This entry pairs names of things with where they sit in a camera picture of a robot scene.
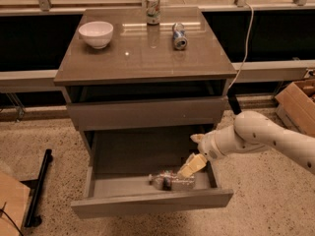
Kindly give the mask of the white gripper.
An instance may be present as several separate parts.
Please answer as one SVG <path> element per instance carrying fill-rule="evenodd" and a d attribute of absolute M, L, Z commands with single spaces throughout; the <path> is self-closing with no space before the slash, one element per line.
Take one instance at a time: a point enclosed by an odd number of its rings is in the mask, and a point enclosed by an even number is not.
<path fill-rule="evenodd" d="M 232 127 L 214 130 L 206 134 L 194 134 L 190 139 L 198 144 L 198 154 L 191 153 L 177 172 L 179 178 L 189 178 L 203 169 L 208 161 L 222 159 L 236 152 L 236 137 Z"/>

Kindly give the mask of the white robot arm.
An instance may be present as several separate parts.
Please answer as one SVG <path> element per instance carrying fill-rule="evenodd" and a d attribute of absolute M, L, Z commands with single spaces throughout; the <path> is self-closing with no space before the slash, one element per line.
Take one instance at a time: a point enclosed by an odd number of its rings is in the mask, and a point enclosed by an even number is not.
<path fill-rule="evenodd" d="M 231 153 L 256 152 L 263 147 L 274 148 L 295 163 L 315 174 L 315 139 L 285 129 L 256 111 L 243 111 L 232 125 L 206 134 L 194 134 L 198 145 L 177 172 L 188 178 L 212 162 Z"/>

